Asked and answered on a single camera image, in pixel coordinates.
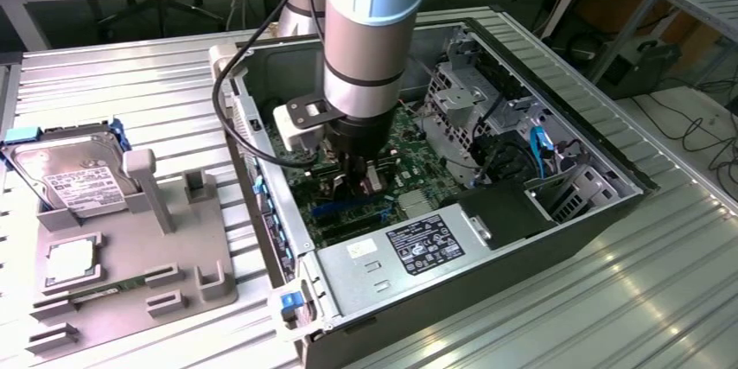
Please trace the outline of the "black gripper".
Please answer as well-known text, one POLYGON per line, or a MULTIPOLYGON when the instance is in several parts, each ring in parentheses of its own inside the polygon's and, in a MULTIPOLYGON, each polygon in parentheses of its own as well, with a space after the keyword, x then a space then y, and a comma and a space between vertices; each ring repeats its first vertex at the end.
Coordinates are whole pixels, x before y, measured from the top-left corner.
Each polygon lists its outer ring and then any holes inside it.
POLYGON ((371 118, 344 116, 328 122, 327 139, 338 158, 374 159, 384 148, 395 109, 371 118))

